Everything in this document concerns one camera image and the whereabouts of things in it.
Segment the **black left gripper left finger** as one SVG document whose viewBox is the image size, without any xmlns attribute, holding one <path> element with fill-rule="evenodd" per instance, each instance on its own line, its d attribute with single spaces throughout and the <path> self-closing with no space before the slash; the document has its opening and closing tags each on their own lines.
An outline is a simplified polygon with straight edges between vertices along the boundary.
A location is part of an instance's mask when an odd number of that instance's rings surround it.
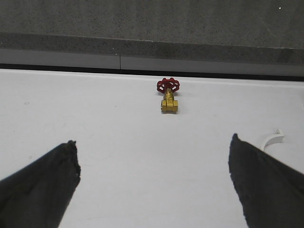
<svg viewBox="0 0 304 228">
<path fill-rule="evenodd" d="M 57 228 L 80 183 L 75 141 L 55 147 L 0 182 L 2 228 Z"/>
</svg>

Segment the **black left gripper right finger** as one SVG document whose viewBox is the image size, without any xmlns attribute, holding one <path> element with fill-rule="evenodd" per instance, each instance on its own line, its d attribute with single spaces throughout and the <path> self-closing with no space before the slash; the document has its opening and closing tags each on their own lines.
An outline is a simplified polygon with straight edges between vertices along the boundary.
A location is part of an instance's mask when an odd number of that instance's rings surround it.
<svg viewBox="0 0 304 228">
<path fill-rule="evenodd" d="M 250 228 L 302 228 L 304 175 L 232 136 L 228 167 Z"/>
</svg>

